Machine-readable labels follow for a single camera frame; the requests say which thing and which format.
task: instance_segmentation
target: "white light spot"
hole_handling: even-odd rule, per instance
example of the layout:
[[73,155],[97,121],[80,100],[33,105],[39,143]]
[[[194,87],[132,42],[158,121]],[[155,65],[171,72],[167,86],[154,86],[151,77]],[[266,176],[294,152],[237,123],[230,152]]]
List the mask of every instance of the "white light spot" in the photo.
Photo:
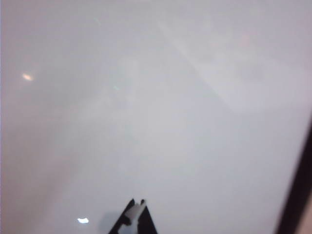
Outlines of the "white light spot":
[[79,223],[88,223],[89,222],[88,218],[78,218],[77,220]]
[[25,79],[25,80],[29,80],[29,81],[32,81],[32,80],[34,80],[30,75],[28,75],[28,74],[25,74],[25,73],[23,73],[23,78]]

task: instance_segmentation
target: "dark frame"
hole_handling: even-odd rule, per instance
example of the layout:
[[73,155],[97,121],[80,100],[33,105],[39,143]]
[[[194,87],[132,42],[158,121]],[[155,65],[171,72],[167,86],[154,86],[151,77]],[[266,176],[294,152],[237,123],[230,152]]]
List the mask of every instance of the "dark frame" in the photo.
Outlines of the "dark frame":
[[292,186],[275,234],[294,234],[308,203],[312,187],[312,122]]

